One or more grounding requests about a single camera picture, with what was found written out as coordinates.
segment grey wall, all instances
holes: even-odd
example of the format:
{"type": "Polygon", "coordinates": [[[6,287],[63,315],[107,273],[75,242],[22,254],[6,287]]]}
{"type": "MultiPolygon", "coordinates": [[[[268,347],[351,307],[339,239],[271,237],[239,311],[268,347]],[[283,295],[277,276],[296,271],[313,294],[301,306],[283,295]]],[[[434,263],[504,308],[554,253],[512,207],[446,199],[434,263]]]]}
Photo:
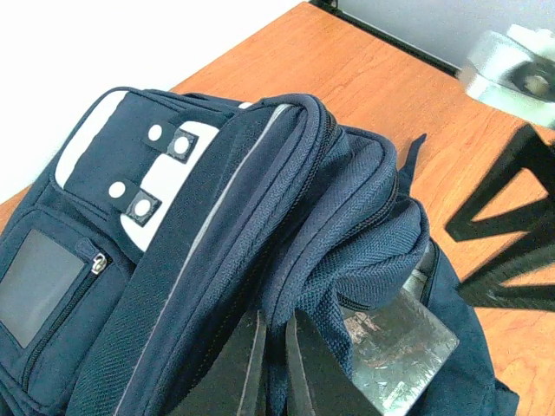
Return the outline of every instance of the grey wall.
{"type": "Polygon", "coordinates": [[[339,9],[460,67],[486,30],[555,32],[553,0],[338,0],[339,9]]]}

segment orange wooden desk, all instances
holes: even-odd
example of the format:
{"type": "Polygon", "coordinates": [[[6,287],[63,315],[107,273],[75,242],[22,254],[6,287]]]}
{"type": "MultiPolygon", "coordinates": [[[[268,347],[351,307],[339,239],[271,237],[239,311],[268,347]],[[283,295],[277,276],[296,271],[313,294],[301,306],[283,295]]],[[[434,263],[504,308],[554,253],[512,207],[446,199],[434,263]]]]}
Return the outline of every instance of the orange wooden desk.
{"type": "MultiPolygon", "coordinates": [[[[174,90],[243,101],[312,93],[341,123],[393,140],[401,162],[408,143],[428,133],[413,194],[426,206],[432,235],[460,277],[515,237],[455,243],[443,226],[522,120],[472,101],[455,79],[310,4],[300,4],[174,90]]],[[[23,193],[0,206],[0,228],[23,193]]],[[[524,173],[483,215],[542,195],[541,186],[524,173]]],[[[546,283],[549,271],[520,281],[546,283]]],[[[555,415],[555,314],[492,309],[479,314],[498,377],[520,394],[519,414],[555,415]]]]}

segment backpack strap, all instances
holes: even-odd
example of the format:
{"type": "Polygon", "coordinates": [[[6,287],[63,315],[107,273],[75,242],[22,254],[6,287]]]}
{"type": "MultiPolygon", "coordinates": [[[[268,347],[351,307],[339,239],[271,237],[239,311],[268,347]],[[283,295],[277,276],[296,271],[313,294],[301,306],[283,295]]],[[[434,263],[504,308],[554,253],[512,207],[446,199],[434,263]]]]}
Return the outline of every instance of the backpack strap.
{"type": "Polygon", "coordinates": [[[416,160],[418,159],[418,152],[424,140],[426,139],[426,134],[424,133],[418,139],[410,144],[408,149],[407,160],[405,165],[399,171],[399,193],[408,196],[410,194],[410,186],[415,178],[415,168],[416,160]]]}

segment backpack zipper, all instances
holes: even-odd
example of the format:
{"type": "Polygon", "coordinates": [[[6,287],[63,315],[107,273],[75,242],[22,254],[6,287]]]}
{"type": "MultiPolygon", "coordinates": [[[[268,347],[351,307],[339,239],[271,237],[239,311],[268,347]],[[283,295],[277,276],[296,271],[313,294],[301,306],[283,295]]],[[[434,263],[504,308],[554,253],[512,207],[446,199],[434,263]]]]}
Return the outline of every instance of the backpack zipper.
{"type": "MultiPolygon", "coordinates": [[[[345,241],[349,240],[356,234],[370,228],[375,228],[379,224],[381,224],[383,220],[387,218],[389,213],[391,213],[395,200],[397,199],[398,191],[399,191],[399,178],[397,177],[397,175],[395,175],[393,187],[391,188],[391,193],[389,194],[385,204],[382,205],[382,207],[378,211],[374,212],[371,216],[366,218],[364,221],[358,223],[353,228],[351,228],[347,232],[347,234],[343,236],[343,238],[339,241],[339,243],[335,245],[335,247],[343,244],[345,241]]],[[[351,301],[348,297],[343,296],[340,293],[337,294],[337,300],[339,301],[340,306],[343,306],[344,308],[347,308],[347,309],[355,310],[357,312],[363,312],[371,309],[369,305],[364,305],[362,303],[351,301]]]]}
{"type": "Polygon", "coordinates": [[[242,316],[243,313],[245,312],[246,307],[251,300],[251,297],[248,296],[248,294],[246,293],[247,290],[253,289],[254,287],[256,287],[256,284],[254,284],[256,283],[256,279],[254,277],[258,276],[260,274],[260,271],[266,266],[269,255],[271,254],[271,251],[275,248],[274,243],[279,238],[281,238],[281,233],[283,233],[283,230],[286,229],[287,225],[291,222],[291,219],[294,218],[294,214],[296,214],[296,208],[298,207],[300,201],[303,199],[304,195],[309,190],[310,185],[314,181],[314,178],[317,175],[317,171],[320,165],[322,164],[324,157],[326,156],[328,151],[333,147],[333,145],[336,143],[336,140],[339,136],[337,131],[336,119],[327,110],[325,114],[326,114],[326,120],[325,120],[325,126],[324,126],[324,133],[323,133],[322,143],[318,148],[316,160],[312,165],[309,171],[309,174],[307,175],[307,178],[304,181],[303,186],[301,187],[298,195],[295,197],[295,200],[293,201],[291,208],[287,211],[284,219],[277,226],[270,240],[264,245],[262,253],[258,256],[257,262],[251,267],[251,270],[249,271],[247,278],[242,283],[241,288],[239,289],[239,292],[235,296],[235,299],[231,307],[229,308],[228,314],[225,316],[224,320],[219,325],[216,331],[216,334],[212,338],[212,341],[210,342],[210,346],[206,350],[203,360],[200,363],[195,375],[193,376],[193,380],[189,388],[187,388],[187,391],[190,391],[191,389],[193,389],[200,382],[200,379],[202,378],[204,373],[208,370],[208,368],[212,364],[212,361],[216,358],[216,354],[219,353],[219,350],[222,347],[221,344],[225,342],[225,338],[229,335],[225,332],[225,329],[229,328],[230,326],[228,325],[229,323],[231,324],[233,323],[232,318],[235,318],[235,319],[237,319],[237,317],[240,318],[240,316],[242,316]]]}
{"type": "MultiPolygon", "coordinates": [[[[88,239],[83,238],[80,240],[78,244],[83,244],[85,242],[89,248],[93,248],[92,242],[88,239]]],[[[79,246],[77,246],[76,250],[80,254],[84,254],[82,250],[78,250],[79,246]]],[[[52,339],[56,331],[63,325],[65,320],[68,318],[69,314],[73,311],[75,306],[79,303],[79,301],[85,296],[88,292],[90,287],[96,281],[98,276],[108,267],[111,263],[111,259],[107,257],[104,253],[100,250],[95,248],[95,254],[92,258],[89,259],[92,264],[90,266],[90,271],[79,284],[77,289],[75,290],[74,294],[69,299],[69,303],[63,308],[60,315],[57,316],[54,323],[50,326],[47,333],[41,338],[41,340],[35,345],[27,363],[25,364],[25,369],[23,370],[22,376],[22,386],[23,390],[27,392],[29,390],[29,378],[31,376],[31,372],[33,371],[33,367],[38,360],[38,357],[41,355],[44,348],[48,345],[49,341],[52,339]]]]}

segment backpack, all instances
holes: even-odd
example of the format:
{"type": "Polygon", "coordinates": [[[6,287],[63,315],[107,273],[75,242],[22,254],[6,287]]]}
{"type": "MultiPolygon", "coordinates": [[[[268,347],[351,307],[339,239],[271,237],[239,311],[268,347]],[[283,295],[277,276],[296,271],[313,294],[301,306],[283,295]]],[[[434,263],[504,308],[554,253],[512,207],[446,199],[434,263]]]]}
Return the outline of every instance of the backpack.
{"type": "MultiPolygon", "coordinates": [[[[391,142],[338,125],[311,95],[106,92],[0,239],[0,414],[169,413],[255,308],[269,329],[270,413],[287,397],[295,309],[350,374],[340,307],[391,302],[430,243],[409,196],[422,142],[398,172],[391,142]]],[[[422,300],[460,346],[413,412],[514,414],[435,252],[422,300]]]]}

